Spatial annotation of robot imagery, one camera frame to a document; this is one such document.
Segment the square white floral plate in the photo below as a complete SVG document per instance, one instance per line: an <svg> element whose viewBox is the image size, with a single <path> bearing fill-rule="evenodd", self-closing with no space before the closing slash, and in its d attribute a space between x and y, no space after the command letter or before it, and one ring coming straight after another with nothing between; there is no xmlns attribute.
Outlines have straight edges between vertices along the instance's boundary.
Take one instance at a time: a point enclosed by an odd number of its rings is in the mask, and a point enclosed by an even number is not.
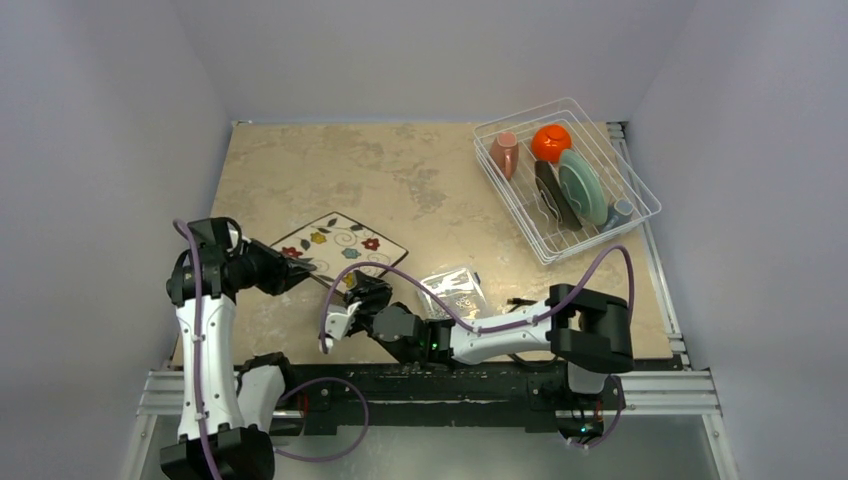
<svg viewBox="0 0 848 480"><path fill-rule="evenodd" d="M396 266L409 254L407 248L364 223L340 212L325 214L284 235L271 247L291 258L315 266L311 277L330 287L337 277L342 280L335 292L342 296L354 285L354 275L343 271L350 265L365 262L361 270L372 277L386 274L382 265Z"/></svg>

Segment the pink floral mug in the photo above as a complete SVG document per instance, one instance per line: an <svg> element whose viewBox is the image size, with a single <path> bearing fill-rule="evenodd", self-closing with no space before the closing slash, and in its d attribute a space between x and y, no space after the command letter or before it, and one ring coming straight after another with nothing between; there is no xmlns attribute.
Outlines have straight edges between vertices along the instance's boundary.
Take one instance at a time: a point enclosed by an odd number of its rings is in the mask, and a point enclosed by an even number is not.
<svg viewBox="0 0 848 480"><path fill-rule="evenodd" d="M511 180L519 162L518 139L514 132L499 133L493 140L489 156L506 180Z"/></svg>

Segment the teal square plate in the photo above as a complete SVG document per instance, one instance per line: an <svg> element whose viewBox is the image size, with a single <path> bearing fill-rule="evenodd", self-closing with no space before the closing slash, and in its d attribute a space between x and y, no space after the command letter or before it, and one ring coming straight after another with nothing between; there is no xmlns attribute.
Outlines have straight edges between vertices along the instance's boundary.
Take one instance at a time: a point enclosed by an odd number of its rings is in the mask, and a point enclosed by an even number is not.
<svg viewBox="0 0 848 480"><path fill-rule="evenodd" d="M565 198L551 163L534 162L535 184L541 199L556 222L570 231L579 231L582 224Z"/></svg>

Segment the orange cup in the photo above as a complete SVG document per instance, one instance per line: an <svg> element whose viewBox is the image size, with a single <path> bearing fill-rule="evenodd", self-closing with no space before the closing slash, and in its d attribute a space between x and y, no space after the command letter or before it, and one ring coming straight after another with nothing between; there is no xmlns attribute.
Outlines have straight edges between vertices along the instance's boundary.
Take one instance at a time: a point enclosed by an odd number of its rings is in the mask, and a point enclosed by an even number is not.
<svg viewBox="0 0 848 480"><path fill-rule="evenodd" d="M559 124L540 127L534 134L530 151L538 161L557 164L563 151L572 147L569 131Z"/></svg>

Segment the light blue flower plate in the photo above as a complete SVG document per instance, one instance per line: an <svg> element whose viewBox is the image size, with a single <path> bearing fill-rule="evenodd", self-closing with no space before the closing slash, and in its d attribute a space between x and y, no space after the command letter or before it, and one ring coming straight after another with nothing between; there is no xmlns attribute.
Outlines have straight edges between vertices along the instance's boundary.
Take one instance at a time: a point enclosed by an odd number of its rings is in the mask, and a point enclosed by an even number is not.
<svg viewBox="0 0 848 480"><path fill-rule="evenodd" d="M601 182L582 155L564 150L559 159L560 188L575 214L594 226L607 221L607 202Z"/></svg>

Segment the grey coffee mug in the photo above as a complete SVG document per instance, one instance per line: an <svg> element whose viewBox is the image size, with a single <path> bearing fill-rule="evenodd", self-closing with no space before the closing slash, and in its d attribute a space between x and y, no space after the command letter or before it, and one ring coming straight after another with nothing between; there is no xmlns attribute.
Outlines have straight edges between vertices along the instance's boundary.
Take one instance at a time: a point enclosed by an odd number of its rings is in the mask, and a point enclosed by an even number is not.
<svg viewBox="0 0 848 480"><path fill-rule="evenodd" d="M607 219L598 231L605 233L627 224L631 220L634 210L634 205L627 199L622 198L611 202L607 209Z"/></svg>

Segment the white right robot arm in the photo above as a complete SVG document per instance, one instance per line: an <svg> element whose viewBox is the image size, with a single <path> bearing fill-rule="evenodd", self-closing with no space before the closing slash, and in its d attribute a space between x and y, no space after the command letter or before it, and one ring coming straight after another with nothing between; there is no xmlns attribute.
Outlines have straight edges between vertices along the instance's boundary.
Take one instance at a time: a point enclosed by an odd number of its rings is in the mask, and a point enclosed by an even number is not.
<svg viewBox="0 0 848 480"><path fill-rule="evenodd" d="M356 272L344 306L324 315L324 348L364 332L401 364L454 368L548 350L568 365L561 392L576 407L596 399L607 377L635 367L631 307L620 297L557 284L544 301L464 320L423 319L391 296L382 279Z"/></svg>

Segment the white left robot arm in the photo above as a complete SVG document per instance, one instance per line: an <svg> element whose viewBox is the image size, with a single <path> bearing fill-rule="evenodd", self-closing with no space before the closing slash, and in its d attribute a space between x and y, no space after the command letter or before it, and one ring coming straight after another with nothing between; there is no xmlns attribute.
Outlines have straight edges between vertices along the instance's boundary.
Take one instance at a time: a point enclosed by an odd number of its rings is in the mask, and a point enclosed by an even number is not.
<svg viewBox="0 0 848 480"><path fill-rule="evenodd" d="M177 440L160 451L170 479L271 479L272 412L292 405L298 382L281 353L236 370L231 340L237 295L257 288L278 296L306 280L314 265L242 233L230 217L176 219L188 248L166 291L183 346L183 400Z"/></svg>

